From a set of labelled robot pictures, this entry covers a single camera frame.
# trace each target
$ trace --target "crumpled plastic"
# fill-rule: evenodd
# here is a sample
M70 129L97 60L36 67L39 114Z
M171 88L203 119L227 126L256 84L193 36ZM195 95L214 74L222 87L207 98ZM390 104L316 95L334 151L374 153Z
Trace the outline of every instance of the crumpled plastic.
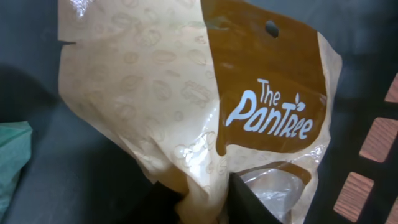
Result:
M58 6L58 38L76 42L62 50L61 97L183 195L181 221L227 222L237 172L279 220L303 223L341 70L322 35L240 0L97 0L83 17ZM282 105L297 116L266 118Z
M76 10L76 17L82 18L85 15L87 7L93 2L93 0L71 0L73 8Z
M0 222L10 205L22 167L30 159L28 122L0 124Z

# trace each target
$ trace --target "hang hole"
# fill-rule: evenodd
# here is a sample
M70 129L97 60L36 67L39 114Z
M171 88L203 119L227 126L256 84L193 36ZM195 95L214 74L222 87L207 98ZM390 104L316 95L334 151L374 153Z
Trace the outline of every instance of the hang hole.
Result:
M266 22L266 31L269 35L273 38L278 38L279 36L279 28L276 26L274 21L267 21Z
M349 221L356 222L368 199L373 183L373 180L351 172L338 196L334 211Z

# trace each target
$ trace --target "the pantree logo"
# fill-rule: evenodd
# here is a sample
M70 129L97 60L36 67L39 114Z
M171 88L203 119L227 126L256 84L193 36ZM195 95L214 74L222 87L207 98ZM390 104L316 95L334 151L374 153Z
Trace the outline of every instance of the the pantree logo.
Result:
M302 118L299 121L297 114L305 110L305 103L300 101L300 94L296 94L294 103L279 102L281 94L271 90L268 80L260 78L257 80L262 85L260 103L257 104L257 95L254 91L245 90L241 101L228 116L225 126L228 127L236 121L246 121L243 126L245 131L306 139L306 133L312 129L313 120ZM282 110L275 108L279 103L282 103Z

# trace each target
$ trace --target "green cloth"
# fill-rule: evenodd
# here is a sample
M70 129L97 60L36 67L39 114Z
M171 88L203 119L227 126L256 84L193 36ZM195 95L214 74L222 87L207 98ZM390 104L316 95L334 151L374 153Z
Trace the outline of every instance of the green cloth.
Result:
M30 159L32 128L28 122L0 124L0 223L18 183L19 171Z

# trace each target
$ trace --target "brown wood pattern square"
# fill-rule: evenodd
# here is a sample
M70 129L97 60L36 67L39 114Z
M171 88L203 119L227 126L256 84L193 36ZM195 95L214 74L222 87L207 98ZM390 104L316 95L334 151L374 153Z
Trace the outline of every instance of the brown wood pattern square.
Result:
M398 74L392 82L385 100L387 102L398 103Z
M376 118L366 136L359 155L384 162L398 133L398 121Z
M372 187L373 180L354 172L350 173L338 196L334 211L356 222Z
M398 224L398 198L396 199L396 202L391 209L386 224Z

